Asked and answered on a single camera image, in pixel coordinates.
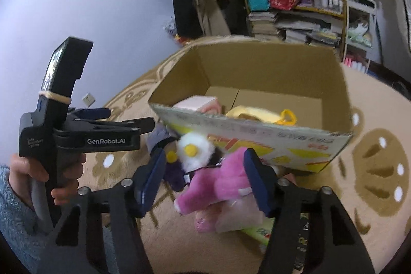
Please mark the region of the person's left hand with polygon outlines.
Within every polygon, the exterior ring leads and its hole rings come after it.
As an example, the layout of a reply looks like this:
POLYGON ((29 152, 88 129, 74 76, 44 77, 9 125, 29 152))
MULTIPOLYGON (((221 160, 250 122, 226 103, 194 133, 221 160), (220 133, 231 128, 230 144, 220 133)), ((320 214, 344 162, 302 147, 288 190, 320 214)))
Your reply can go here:
MULTIPOLYGON (((78 179, 83 175, 83 164, 86 162, 86 154, 75 154, 69 162, 68 168, 63 173, 68 182, 62 188, 54 188, 51 196, 55 205, 61 206, 70 201, 77 194, 78 179)), ((11 156, 9 164, 8 182, 14 193, 31 209, 31 180, 46 182, 49 175, 41 163, 34 158, 20 157, 18 154, 11 156)))

